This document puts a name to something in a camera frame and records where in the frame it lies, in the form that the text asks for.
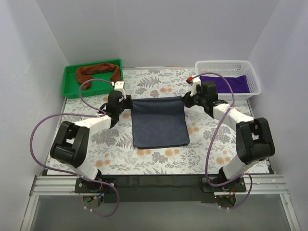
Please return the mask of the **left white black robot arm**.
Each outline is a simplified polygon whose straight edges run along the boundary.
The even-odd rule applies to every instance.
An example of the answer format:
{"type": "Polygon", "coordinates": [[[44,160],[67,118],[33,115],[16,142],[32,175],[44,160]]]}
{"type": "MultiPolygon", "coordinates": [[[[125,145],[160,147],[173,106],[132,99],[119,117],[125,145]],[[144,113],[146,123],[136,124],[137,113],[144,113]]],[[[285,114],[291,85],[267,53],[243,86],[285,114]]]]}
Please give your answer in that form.
{"type": "Polygon", "coordinates": [[[75,123],[64,121],[51,146],[51,158],[67,165],[74,173],[90,180],[97,180],[100,171],[87,160],[89,138],[103,130],[113,128],[121,113],[132,108],[132,97],[113,90],[100,112],[75,123]]]}

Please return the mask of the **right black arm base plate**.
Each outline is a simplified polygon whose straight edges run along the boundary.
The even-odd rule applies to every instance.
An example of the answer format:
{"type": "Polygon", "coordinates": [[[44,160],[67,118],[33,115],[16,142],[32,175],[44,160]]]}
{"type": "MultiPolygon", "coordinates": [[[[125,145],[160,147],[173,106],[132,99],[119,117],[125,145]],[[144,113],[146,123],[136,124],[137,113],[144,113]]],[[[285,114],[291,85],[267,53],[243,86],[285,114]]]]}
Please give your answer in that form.
{"type": "Polygon", "coordinates": [[[239,178],[237,179],[236,181],[233,181],[229,184],[226,184],[224,186],[221,186],[221,187],[213,187],[211,186],[210,184],[207,183],[206,181],[206,178],[205,177],[202,177],[200,179],[200,184],[201,184],[201,189],[203,190],[203,192],[206,192],[206,193],[211,193],[211,192],[214,192],[214,193],[231,193],[231,192],[240,192],[240,193],[243,193],[243,192],[246,192],[246,185],[245,185],[245,182],[244,182],[244,179],[243,178],[239,178]]]}

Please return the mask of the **orange brown towel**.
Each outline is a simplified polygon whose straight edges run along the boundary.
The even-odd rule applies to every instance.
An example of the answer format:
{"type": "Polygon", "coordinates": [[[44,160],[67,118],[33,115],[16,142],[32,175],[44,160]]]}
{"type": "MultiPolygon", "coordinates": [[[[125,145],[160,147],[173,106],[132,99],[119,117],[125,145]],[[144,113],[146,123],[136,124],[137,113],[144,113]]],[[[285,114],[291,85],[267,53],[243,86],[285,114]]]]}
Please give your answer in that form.
{"type": "Polygon", "coordinates": [[[117,82],[122,80],[121,69],[116,64],[101,63],[77,68],[75,72],[76,80],[79,84],[83,84],[87,80],[93,79],[93,75],[112,72],[110,80],[117,82]]]}

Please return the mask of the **grey blue towel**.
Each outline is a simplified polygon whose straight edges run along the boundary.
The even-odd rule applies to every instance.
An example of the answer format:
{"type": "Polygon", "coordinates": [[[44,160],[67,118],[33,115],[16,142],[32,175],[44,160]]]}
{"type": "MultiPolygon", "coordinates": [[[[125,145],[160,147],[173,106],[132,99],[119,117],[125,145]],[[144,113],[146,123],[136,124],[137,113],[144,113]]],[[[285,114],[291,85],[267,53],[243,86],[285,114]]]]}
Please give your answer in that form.
{"type": "Polygon", "coordinates": [[[131,109],[133,146],[138,149],[181,147],[190,143],[180,96],[135,99],[131,109]]]}

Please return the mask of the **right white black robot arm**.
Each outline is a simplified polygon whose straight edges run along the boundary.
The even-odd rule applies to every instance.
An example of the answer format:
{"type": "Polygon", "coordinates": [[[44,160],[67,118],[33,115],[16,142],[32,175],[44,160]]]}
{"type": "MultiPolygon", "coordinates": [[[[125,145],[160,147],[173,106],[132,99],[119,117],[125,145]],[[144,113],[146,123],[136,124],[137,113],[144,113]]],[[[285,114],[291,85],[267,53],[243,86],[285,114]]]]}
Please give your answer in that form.
{"type": "Polygon", "coordinates": [[[216,178],[205,179],[213,188],[221,188],[241,178],[254,164],[275,154],[272,134],[267,119],[247,116],[236,110],[232,104],[220,100],[214,81],[202,82],[197,77],[189,77],[192,89],[182,97],[185,106],[200,106],[211,118],[235,131],[236,156],[219,170],[216,178]]]}

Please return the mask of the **purple towel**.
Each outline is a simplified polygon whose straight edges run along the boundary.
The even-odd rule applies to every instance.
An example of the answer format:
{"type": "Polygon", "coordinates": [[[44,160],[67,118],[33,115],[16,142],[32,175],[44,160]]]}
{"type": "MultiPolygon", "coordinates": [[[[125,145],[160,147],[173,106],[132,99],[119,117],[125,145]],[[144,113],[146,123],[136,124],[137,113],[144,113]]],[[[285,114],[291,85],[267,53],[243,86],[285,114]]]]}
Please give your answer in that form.
{"type": "MultiPolygon", "coordinates": [[[[214,81],[217,93],[231,93],[229,87],[221,77],[200,76],[201,81],[214,81]]],[[[239,77],[225,77],[233,93],[250,93],[246,75],[239,77]]]]}

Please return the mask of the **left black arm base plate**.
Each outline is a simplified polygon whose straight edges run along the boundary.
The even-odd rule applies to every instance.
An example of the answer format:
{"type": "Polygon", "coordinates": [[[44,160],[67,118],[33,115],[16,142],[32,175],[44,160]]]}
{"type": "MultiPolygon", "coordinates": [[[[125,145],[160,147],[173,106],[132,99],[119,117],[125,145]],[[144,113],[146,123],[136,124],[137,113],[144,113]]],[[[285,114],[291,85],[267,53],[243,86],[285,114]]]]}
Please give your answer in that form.
{"type": "Polygon", "coordinates": [[[114,190],[111,186],[117,186],[116,178],[98,178],[101,183],[84,180],[82,178],[77,178],[75,183],[75,193],[113,193],[114,190]]]}

